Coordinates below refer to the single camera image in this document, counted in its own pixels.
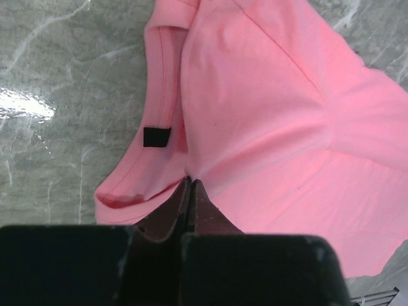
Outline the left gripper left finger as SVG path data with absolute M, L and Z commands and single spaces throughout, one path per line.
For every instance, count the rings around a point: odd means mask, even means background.
M 193 183 L 182 179 L 171 196 L 150 214 L 133 225 L 135 231 L 150 242 L 164 242 L 174 233 L 185 231 Z

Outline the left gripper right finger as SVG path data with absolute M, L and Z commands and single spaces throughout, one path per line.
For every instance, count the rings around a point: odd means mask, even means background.
M 201 235 L 243 235 L 211 201 L 203 182 L 192 185 L 187 213 L 187 232 Z

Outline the pink t shirt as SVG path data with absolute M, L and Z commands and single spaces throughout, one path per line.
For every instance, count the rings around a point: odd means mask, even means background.
M 97 188 L 134 224 L 184 177 L 246 233 L 325 238 L 347 278 L 407 239 L 407 93 L 307 1 L 157 1 L 141 126 Z

